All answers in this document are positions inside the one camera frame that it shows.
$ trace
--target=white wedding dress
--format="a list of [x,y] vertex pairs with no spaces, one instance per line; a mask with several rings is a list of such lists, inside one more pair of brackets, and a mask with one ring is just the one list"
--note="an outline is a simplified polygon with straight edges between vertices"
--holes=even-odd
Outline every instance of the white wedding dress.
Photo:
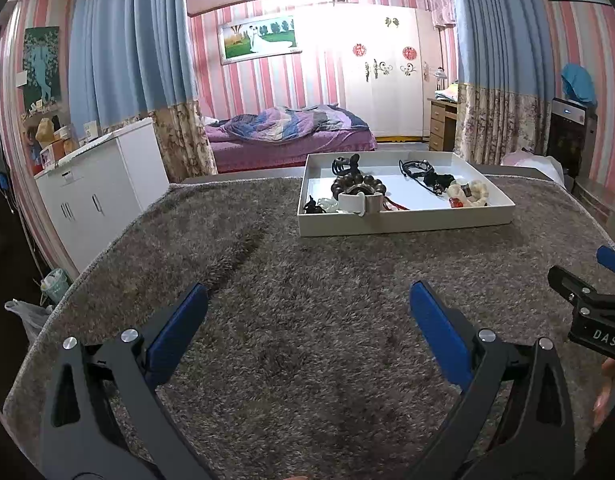
[[258,30],[251,32],[250,50],[255,54],[280,54],[292,48],[291,41],[265,41]]

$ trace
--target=wardrobe handle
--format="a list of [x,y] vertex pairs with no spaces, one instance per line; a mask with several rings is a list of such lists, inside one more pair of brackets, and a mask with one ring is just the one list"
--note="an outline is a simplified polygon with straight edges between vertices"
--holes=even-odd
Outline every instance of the wardrobe handle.
[[94,202],[94,207],[96,208],[96,210],[99,213],[103,214],[103,210],[101,209],[101,205],[99,204],[99,199],[95,194],[92,195],[92,202]]

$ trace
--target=purple bed sheet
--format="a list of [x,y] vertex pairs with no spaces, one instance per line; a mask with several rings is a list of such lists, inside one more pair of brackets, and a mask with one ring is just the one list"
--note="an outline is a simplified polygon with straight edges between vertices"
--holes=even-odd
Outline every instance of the purple bed sheet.
[[377,147],[369,130],[315,132],[287,144],[243,142],[220,128],[206,126],[205,130],[219,173],[298,166],[305,163],[310,153],[370,152]]

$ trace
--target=wedding photo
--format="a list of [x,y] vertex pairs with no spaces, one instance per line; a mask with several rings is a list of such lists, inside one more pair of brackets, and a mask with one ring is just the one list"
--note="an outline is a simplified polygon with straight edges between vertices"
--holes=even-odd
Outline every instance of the wedding photo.
[[257,57],[298,54],[294,16],[279,14],[226,23],[219,30],[222,64]]

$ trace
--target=drawer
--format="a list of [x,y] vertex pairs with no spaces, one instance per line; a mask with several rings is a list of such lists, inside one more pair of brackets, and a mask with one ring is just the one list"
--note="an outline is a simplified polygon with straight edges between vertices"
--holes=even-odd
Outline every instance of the drawer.
[[436,135],[443,137],[445,134],[445,123],[437,121],[436,119],[430,120],[430,135]]
[[430,151],[442,152],[443,151],[443,137],[430,134]]
[[431,118],[443,123],[445,121],[445,107],[432,103]]

